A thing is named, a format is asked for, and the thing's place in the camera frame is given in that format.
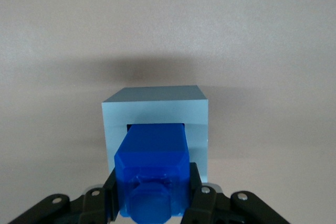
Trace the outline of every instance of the box front face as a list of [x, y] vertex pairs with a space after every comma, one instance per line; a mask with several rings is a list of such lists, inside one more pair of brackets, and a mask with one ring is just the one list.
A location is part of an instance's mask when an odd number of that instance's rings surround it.
[[104, 102], [102, 111], [110, 172], [127, 125], [183, 123], [190, 161], [197, 163], [202, 182], [207, 182], [208, 100]]

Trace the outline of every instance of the white wall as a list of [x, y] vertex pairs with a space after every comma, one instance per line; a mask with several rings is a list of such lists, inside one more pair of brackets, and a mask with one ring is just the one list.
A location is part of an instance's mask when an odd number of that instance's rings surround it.
[[335, 52], [336, 0], [0, 0], [0, 222], [104, 182], [114, 92], [198, 84], [209, 181], [334, 223]]

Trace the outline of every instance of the blue block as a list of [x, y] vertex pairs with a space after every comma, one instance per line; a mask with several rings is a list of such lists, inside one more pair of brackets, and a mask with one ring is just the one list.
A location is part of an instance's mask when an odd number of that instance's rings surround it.
[[190, 159], [183, 124], [134, 124], [115, 157], [120, 214], [165, 223], [190, 205]]
[[127, 125], [184, 123], [190, 162], [207, 182], [208, 100], [198, 86], [124, 88], [102, 103], [109, 171]]

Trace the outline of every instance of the blue cylinder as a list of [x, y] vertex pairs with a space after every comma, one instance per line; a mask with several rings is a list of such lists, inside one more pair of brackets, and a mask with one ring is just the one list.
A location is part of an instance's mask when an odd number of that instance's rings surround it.
[[190, 158], [184, 125], [134, 124], [114, 156], [120, 214], [165, 223], [190, 205]]

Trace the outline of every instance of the screw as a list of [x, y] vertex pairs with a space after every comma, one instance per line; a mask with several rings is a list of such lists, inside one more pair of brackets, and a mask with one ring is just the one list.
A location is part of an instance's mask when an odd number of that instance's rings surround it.
[[58, 198], [56, 198], [56, 199], [53, 199], [53, 200], [52, 200], [52, 203], [53, 203], [53, 204], [57, 204], [57, 203], [60, 203], [61, 201], [62, 201], [62, 198], [58, 197]]
[[208, 194], [208, 193], [210, 193], [210, 189], [209, 189], [208, 187], [206, 187], [206, 186], [203, 186], [202, 189], [201, 189], [201, 191], [202, 191], [202, 193], [204, 193], [204, 194]]
[[91, 193], [92, 196], [97, 196], [99, 194], [100, 194], [100, 191], [98, 191], [98, 190], [95, 190]]
[[238, 196], [238, 199], [240, 199], [240, 200], [247, 200], [248, 199], [247, 195], [244, 194], [244, 193], [239, 193], [237, 196]]

